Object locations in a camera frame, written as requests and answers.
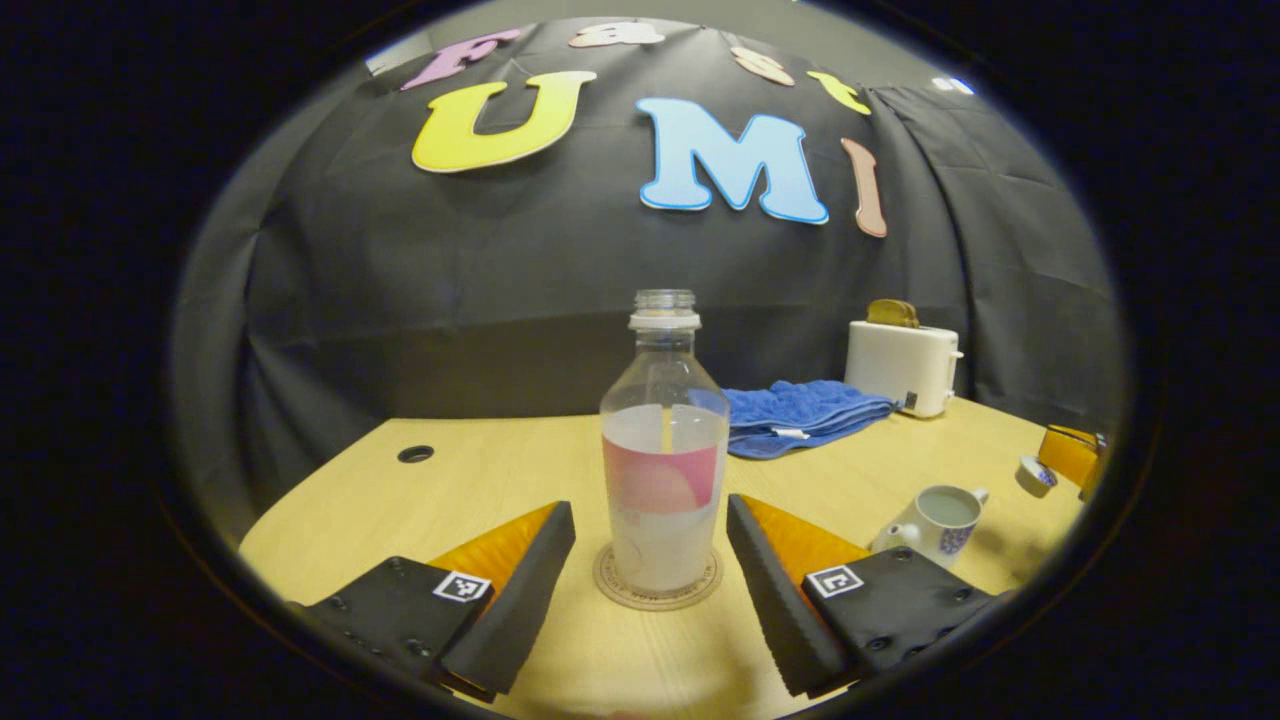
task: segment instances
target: bottle neck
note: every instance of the bottle neck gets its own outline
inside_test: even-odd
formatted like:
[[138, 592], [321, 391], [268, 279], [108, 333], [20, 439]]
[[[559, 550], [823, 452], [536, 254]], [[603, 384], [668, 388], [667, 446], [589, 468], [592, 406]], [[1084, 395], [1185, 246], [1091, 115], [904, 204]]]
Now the bottle neck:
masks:
[[636, 331], [636, 355], [640, 355], [641, 352], [684, 352], [692, 355], [694, 331]]

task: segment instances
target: small bowl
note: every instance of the small bowl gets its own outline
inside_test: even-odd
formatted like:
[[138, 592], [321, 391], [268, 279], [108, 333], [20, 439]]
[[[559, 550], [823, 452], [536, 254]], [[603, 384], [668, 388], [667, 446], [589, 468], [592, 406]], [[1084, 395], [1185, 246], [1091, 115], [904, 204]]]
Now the small bowl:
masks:
[[1015, 473], [1018, 484], [1036, 497], [1044, 497], [1057, 484], [1057, 473], [1041, 462], [1034, 455], [1023, 455]]

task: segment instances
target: cutout letter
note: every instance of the cutout letter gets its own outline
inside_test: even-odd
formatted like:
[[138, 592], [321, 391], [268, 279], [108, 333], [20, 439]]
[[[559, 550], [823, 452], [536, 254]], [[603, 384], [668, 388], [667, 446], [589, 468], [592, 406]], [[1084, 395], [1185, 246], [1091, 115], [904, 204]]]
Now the cutout letter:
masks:
[[453, 45], [449, 45], [444, 50], [436, 53], [431, 64], [424, 68], [422, 72], [417, 73], [416, 78], [402, 85], [401, 91], [403, 92], [411, 87], [417, 87], [431, 81], [456, 76], [466, 69], [463, 65], [465, 60], [470, 60], [472, 63], [481, 60], [485, 55], [493, 53], [498, 47], [499, 42], [507, 42], [509, 40], [516, 40], [517, 37], [520, 37], [518, 28], [504, 29], [493, 35], [454, 42]]
[[413, 142], [413, 164], [431, 173], [457, 173], [532, 155], [568, 132], [579, 90], [593, 79], [595, 73], [581, 70], [529, 78], [530, 87], [540, 88], [529, 120], [495, 135], [476, 135], [474, 128], [485, 101], [507, 83], [486, 82], [447, 92], [428, 105], [431, 115]]
[[872, 109], [861, 102], [854, 100], [858, 97], [858, 91], [836, 79], [836, 76], [828, 76], [827, 73], [818, 73], [809, 70], [809, 77], [822, 83], [822, 88], [827, 91], [828, 95], [836, 99], [845, 108], [861, 113], [864, 115], [870, 115]]
[[879, 186], [876, 184], [876, 156], [870, 150], [847, 137], [840, 138], [840, 146], [854, 161], [854, 181], [858, 183], [858, 227], [867, 234], [884, 237], [888, 225], [879, 209]]
[[584, 27], [577, 31], [577, 37], [570, 40], [573, 47], [602, 47], [604, 45], [649, 45], [667, 40], [658, 35], [649, 23], [605, 23], [603, 26]]
[[764, 79], [771, 79], [787, 87], [792, 87], [796, 83], [796, 81], [782, 69], [782, 63], [769, 58], [768, 55], [760, 55], [755, 50], [748, 50], [746, 47], [730, 47], [730, 53], [733, 54], [739, 65], [742, 65]]
[[818, 201], [805, 164], [804, 128], [771, 115], [755, 115], [733, 140], [698, 102], [645, 97], [636, 108], [653, 118], [657, 177], [640, 188], [640, 200], [664, 210], [701, 210], [712, 192], [698, 183], [694, 160], [701, 163], [735, 210], [746, 208], [764, 169], [768, 191], [760, 208], [774, 218], [820, 225], [827, 208]]

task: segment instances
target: white toaster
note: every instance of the white toaster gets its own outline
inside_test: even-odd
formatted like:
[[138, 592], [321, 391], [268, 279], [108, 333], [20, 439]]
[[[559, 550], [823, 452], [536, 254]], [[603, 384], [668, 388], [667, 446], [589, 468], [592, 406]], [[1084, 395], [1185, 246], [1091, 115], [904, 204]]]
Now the white toaster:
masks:
[[883, 395], [899, 410], [932, 418], [955, 395], [956, 361], [964, 357], [960, 336], [942, 328], [904, 328], [855, 320], [849, 323], [845, 384]]

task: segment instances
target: plastic water bottle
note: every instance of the plastic water bottle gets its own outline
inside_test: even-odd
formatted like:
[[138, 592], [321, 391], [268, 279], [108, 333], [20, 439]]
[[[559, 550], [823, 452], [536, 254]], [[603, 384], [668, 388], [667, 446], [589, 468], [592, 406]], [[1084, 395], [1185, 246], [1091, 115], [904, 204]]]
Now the plastic water bottle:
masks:
[[728, 447], [728, 398], [694, 359], [687, 290], [641, 290], [636, 359], [600, 401], [613, 561], [631, 589], [677, 594], [710, 556]]

